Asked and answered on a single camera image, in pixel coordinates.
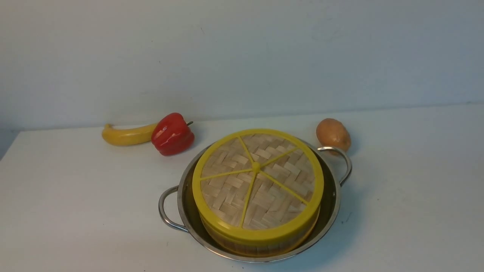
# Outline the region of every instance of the metal handle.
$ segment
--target metal handle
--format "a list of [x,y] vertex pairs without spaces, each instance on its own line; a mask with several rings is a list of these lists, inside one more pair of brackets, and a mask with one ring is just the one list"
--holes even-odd
[[177,192],[178,191],[178,186],[171,187],[170,189],[164,191],[161,196],[160,196],[160,201],[158,202],[158,210],[160,211],[160,216],[161,219],[163,219],[163,222],[168,225],[168,227],[179,230],[179,231],[184,231],[188,232],[187,228],[184,225],[177,224],[173,221],[171,221],[168,216],[166,215],[165,212],[165,199],[168,195]]
[[345,184],[346,180],[349,178],[349,176],[351,175],[351,172],[353,171],[353,164],[351,163],[351,160],[349,159],[348,155],[346,155],[346,153],[343,150],[337,147],[331,147],[331,146],[320,147],[318,148],[318,151],[335,151],[338,154],[340,154],[343,157],[343,159],[346,161],[346,173],[339,181],[339,185],[343,186],[343,184]]

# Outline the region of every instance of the stainless steel pot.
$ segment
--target stainless steel pot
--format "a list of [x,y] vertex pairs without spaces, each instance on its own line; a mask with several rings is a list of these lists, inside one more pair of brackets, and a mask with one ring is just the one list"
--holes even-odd
[[[338,215],[339,205],[341,200],[340,189],[341,186],[345,183],[348,177],[351,174],[353,169],[351,160],[339,148],[335,147],[321,147],[321,148],[314,148],[309,145],[307,142],[304,142],[309,148],[313,150],[316,154],[316,157],[319,159],[321,163],[321,167],[323,169],[324,175],[324,193],[321,199],[321,209],[319,211],[319,218],[316,222],[316,225],[311,233],[311,235],[303,242],[298,248],[277,256],[271,257],[244,257],[240,255],[235,255],[233,253],[227,252],[222,247],[220,247],[207,233],[205,227],[203,226],[200,215],[198,214],[197,206],[195,205],[195,200],[193,199],[192,193],[192,175],[195,169],[195,166],[200,158],[200,156],[207,150],[205,148],[202,150],[188,165],[186,170],[184,171],[180,184],[175,187],[171,187],[170,189],[166,190],[160,197],[160,201],[158,202],[158,209],[160,212],[160,216],[169,227],[180,230],[183,232],[190,233],[195,240],[197,240],[201,245],[203,245],[208,250],[212,251],[213,253],[228,258],[232,260],[242,261],[242,262],[251,262],[251,263],[258,263],[258,262],[274,262],[283,259],[287,259],[289,257],[295,256],[304,250],[313,246],[316,242],[318,242],[325,234],[328,232],[329,228],[333,225],[336,216]],[[327,163],[324,159],[319,155],[321,151],[335,151],[339,153],[344,160],[346,161],[347,170],[344,176],[337,181],[334,177],[333,171],[329,168]],[[181,221],[183,225],[177,224],[171,221],[164,209],[165,199],[168,195],[178,191],[178,212],[180,213]]]

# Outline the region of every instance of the brown potato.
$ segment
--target brown potato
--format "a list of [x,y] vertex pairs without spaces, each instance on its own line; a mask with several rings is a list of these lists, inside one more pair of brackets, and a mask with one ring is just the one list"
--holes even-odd
[[348,151],[351,146],[351,137],[343,124],[332,118],[326,118],[316,128],[316,137],[322,146],[338,147]]

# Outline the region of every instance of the red bell pepper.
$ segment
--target red bell pepper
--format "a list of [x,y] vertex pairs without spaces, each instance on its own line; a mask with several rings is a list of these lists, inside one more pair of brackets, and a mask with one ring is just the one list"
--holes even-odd
[[180,113],[165,116],[153,130],[151,143],[163,155],[171,156],[187,150],[195,140],[195,135]]

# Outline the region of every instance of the yellow banana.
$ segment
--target yellow banana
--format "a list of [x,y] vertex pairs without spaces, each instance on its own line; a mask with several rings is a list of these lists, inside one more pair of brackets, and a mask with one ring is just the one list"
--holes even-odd
[[104,141],[115,146],[131,146],[142,144],[151,141],[151,135],[158,123],[131,128],[131,129],[115,129],[110,124],[104,126],[103,136]]

